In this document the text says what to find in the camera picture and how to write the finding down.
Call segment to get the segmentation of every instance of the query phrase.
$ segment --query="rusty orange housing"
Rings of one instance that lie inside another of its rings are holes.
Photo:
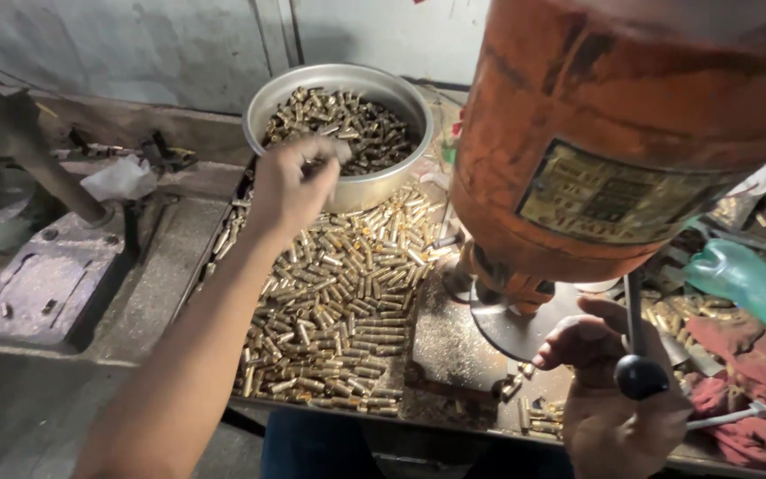
[[[765,162],[766,1],[495,0],[451,198],[490,261],[600,281]]]

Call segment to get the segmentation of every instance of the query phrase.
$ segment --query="workbench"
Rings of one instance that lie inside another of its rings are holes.
[[[426,156],[439,162],[441,172],[446,173],[450,166],[442,162],[442,144],[448,140],[450,126],[459,121],[459,103],[465,100],[465,96],[456,92],[441,92],[431,87],[421,88],[421,91],[431,106],[436,123],[436,140]],[[130,130],[136,129],[134,125],[159,124],[163,132],[177,132],[177,135],[165,133],[170,141],[177,141],[173,144],[194,151],[199,147],[198,156],[201,161],[198,164],[179,173],[165,175],[160,180],[159,191],[173,194],[179,200],[169,205],[158,218],[157,232],[145,264],[135,266],[129,272],[97,326],[93,343],[83,353],[75,355],[0,346],[0,354],[39,356],[54,361],[89,361],[98,367],[135,367],[150,354],[197,283],[202,265],[207,260],[207,252],[229,211],[229,202],[236,198],[244,170],[253,156],[245,145],[238,143],[243,142],[240,139],[240,119],[163,106],[139,106],[77,97],[46,98],[38,94],[36,98],[56,113],[54,118],[42,118],[42,126],[50,141],[60,147],[71,147],[66,144],[66,134],[70,132],[72,124],[82,125],[81,128],[93,133],[97,142],[117,145],[132,142],[139,136],[138,133],[129,134]],[[192,130],[199,131],[199,136],[191,133]],[[105,165],[103,161],[108,160],[79,158],[75,155],[68,158],[65,166],[74,174],[88,175]],[[152,224],[149,218],[155,219],[157,214],[157,208],[148,205],[143,223]],[[7,263],[8,257],[0,256],[0,268]],[[459,332],[468,328],[476,328],[471,316],[450,318],[449,330],[452,337],[456,338]],[[469,362],[468,358],[452,360],[440,357],[439,360],[448,361],[452,367],[463,367],[463,364]],[[364,418],[388,421],[402,427],[429,426],[486,437],[500,435],[520,441],[542,441],[517,432],[519,419],[516,398],[493,407],[455,400],[425,390],[411,389],[404,384],[404,376],[410,373],[404,357],[395,358],[391,362],[387,386],[404,390],[399,418]],[[563,400],[571,380],[572,373],[565,367],[547,373],[538,371],[524,383],[517,395],[529,399],[542,397],[547,401]],[[230,405],[264,409],[305,408],[270,400],[236,397],[231,399]],[[327,412],[350,414],[337,410]],[[697,473],[766,477],[766,472],[741,469],[723,462],[716,445],[708,436],[703,435],[688,436],[686,442],[670,457],[670,465]]]

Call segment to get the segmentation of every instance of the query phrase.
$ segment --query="round metal plate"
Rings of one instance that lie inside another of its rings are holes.
[[[510,311],[506,302],[483,304],[477,299],[474,286],[469,305],[477,329],[495,349],[516,361],[531,361],[560,320],[584,313],[576,303],[578,294],[571,284],[556,283],[554,298],[543,304],[532,318]]]

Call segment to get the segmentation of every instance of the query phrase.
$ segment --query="orange press machine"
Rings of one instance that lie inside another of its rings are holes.
[[[439,279],[528,361],[577,311],[570,283],[628,274],[766,163],[766,2],[494,0],[463,127],[472,239]]]

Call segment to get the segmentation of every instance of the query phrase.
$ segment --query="worn label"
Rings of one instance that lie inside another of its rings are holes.
[[[626,165],[555,139],[518,212],[543,228],[592,243],[654,243],[678,234],[746,175]]]

